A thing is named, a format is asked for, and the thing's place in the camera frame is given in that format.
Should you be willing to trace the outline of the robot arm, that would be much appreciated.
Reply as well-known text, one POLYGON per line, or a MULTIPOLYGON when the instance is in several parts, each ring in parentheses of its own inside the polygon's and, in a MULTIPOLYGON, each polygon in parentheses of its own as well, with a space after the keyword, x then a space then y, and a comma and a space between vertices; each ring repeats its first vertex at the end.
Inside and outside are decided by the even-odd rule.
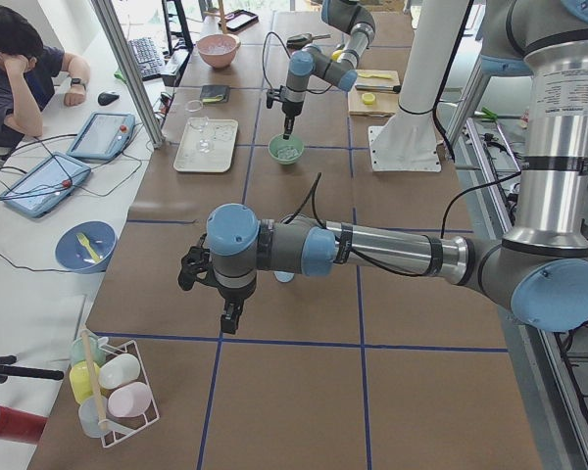
POLYGON ((588 320, 588 241, 580 211, 588 183, 588 9, 576 1, 496 1, 486 10, 483 63, 534 77, 527 161, 514 226, 499 241, 447 237, 451 204, 437 192, 434 89, 458 38, 454 2, 428 1, 397 113, 374 127, 368 164, 355 169, 356 223, 291 215, 258 219, 227 204, 207 221, 209 275, 234 332, 260 270, 324 276, 337 264, 404 277, 441 277, 563 332, 588 320))
POLYGON ((360 59, 375 37, 375 21, 359 1, 323 1, 321 19, 350 38, 337 59, 324 54, 313 43, 292 54, 285 85, 271 90, 267 100, 269 107, 272 101, 282 103, 285 140, 293 132, 295 117, 302 113, 310 77, 316 76, 342 91, 350 91, 358 77, 356 69, 360 59))

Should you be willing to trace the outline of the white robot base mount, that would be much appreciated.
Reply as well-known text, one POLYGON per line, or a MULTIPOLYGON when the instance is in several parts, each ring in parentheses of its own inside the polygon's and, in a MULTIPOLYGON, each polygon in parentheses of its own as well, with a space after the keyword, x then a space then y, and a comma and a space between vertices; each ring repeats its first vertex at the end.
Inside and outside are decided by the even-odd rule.
POLYGON ((436 151, 434 108, 471 8, 472 3, 467 0, 422 3, 397 112, 384 126, 369 129, 374 171, 441 170, 436 151))

